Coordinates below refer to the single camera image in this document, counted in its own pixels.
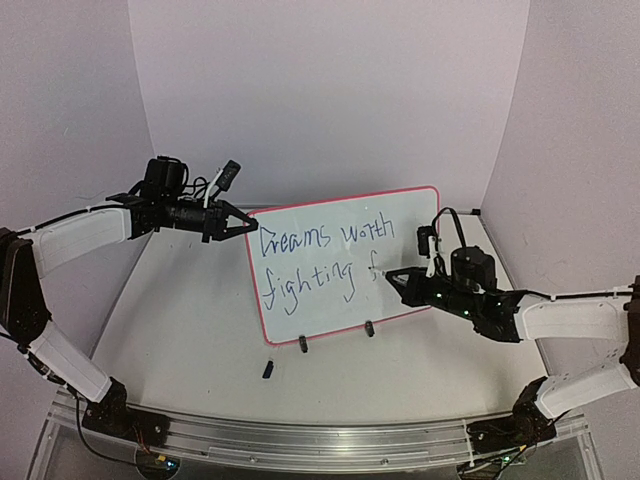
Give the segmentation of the dark blue marker cap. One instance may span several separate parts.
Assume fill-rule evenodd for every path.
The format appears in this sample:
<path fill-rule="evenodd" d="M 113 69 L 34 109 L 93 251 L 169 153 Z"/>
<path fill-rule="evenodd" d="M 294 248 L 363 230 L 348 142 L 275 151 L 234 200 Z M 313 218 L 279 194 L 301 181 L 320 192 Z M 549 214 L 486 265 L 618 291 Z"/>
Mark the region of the dark blue marker cap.
<path fill-rule="evenodd" d="M 272 360 L 269 360 L 267 362 L 266 366 L 265 366 L 262 378 L 263 379 L 270 379 L 271 375 L 272 375 L 272 372 L 273 372 L 273 369 L 274 369 L 274 362 Z"/>

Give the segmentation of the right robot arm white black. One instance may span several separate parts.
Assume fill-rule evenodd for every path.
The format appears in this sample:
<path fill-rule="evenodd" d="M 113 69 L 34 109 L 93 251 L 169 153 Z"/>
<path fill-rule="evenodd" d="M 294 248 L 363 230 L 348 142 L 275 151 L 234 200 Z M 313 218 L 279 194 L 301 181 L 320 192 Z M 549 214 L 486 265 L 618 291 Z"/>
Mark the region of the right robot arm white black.
<path fill-rule="evenodd" d="M 476 453 L 529 447 L 556 435 L 568 411 L 639 386 L 639 285 L 568 295 L 500 290 L 494 258 L 477 246 L 440 254 L 431 267 L 386 272 L 402 304 L 430 306 L 472 323 L 474 331 L 501 343 L 549 338 L 600 339 L 623 345 L 599 366 L 578 375 L 543 376 L 524 387 L 510 414 L 466 428 Z"/>

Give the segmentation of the pink framed whiteboard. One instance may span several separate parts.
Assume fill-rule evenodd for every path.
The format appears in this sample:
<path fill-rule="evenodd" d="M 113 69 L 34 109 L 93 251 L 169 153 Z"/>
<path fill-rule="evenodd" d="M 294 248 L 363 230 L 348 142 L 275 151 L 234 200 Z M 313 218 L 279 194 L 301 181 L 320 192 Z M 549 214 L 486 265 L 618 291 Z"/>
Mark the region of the pink framed whiteboard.
<path fill-rule="evenodd" d="M 265 342 L 292 344 L 402 318 L 385 270 L 425 266 L 417 229 L 438 213 L 439 191 L 421 186 L 254 210 L 245 237 Z"/>

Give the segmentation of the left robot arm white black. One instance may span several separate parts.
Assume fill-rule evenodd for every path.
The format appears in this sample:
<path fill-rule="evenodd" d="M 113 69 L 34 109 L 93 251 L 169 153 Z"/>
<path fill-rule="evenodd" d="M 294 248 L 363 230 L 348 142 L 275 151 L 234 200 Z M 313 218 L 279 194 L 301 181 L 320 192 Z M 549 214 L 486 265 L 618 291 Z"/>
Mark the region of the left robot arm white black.
<path fill-rule="evenodd" d="M 74 346 L 53 320 L 41 281 L 56 268 L 108 245 L 161 229 L 200 234 L 205 243 L 256 231 L 259 223 L 219 194 L 240 172 L 230 160 L 205 188 L 187 197 L 189 170 L 176 158 L 149 160 L 145 175 L 129 191 L 22 231 L 1 231 L 1 326 L 27 362 L 47 381 L 86 401 L 81 427 L 137 442 L 164 445 L 167 416 L 132 408 L 125 385 Z"/>

